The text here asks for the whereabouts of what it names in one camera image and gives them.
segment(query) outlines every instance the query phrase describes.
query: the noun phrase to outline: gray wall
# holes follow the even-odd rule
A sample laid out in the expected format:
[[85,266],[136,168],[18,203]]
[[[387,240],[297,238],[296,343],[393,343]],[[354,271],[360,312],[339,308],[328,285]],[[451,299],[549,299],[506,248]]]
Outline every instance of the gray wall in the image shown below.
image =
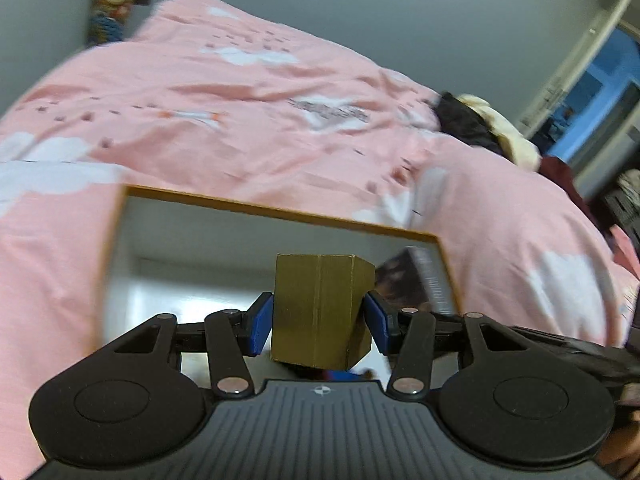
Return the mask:
[[0,0],[0,115],[82,48],[90,0]]
[[[600,9],[599,0],[224,0],[348,46],[515,120]],[[137,8],[133,24],[148,15]]]
[[[89,1],[0,0],[0,113],[82,47]],[[511,119],[599,9],[598,0],[225,1],[344,44],[438,91],[481,95]],[[132,28],[149,10],[135,9]]]

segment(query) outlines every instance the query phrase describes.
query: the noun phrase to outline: pink bedspread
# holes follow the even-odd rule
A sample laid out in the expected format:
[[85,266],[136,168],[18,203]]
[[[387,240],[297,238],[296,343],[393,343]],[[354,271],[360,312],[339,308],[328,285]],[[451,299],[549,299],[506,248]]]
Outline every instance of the pink bedspread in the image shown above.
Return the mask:
[[434,134],[435,98],[217,0],[47,75],[0,123],[0,476],[41,462],[30,397],[99,341],[123,182],[429,230],[464,310],[622,343],[638,280],[553,183]]

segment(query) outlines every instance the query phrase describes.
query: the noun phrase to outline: logo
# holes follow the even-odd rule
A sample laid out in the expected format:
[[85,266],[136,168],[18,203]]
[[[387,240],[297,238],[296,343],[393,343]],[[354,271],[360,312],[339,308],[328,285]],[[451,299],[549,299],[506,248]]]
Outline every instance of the logo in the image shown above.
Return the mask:
[[325,395],[329,395],[333,390],[323,384],[322,386],[316,386],[311,391],[319,396],[325,396]]

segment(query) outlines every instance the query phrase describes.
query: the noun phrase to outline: ribbed black plate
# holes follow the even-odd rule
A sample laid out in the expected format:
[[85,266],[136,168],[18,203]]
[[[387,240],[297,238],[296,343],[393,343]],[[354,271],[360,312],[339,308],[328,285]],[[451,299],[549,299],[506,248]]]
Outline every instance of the ribbed black plate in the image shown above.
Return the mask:
[[594,463],[524,472],[482,462],[441,431],[422,404],[389,399],[377,382],[271,381],[223,402],[183,448],[127,470],[49,463],[33,480],[505,480],[609,478]]

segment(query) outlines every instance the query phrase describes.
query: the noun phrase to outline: dark red fabric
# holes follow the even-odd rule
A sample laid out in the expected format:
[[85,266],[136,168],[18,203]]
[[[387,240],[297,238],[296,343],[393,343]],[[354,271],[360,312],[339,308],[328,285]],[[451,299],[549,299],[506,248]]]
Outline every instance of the dark red fabric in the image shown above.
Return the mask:
[[538,173],[542,176],[546,176],[551,182],[564,189],[564,192],[567,193],[571,202],[577,205],[578,208],[580,208],[580,211],[582,211],[585,216],[591,220],[593,225],[600,229],[597,220],[591,214],[589,206],[586,205],[580,194],[575,190],[574,174],[572,173],[571,168],[569,168],[563,160],[556,156],[542,157]]

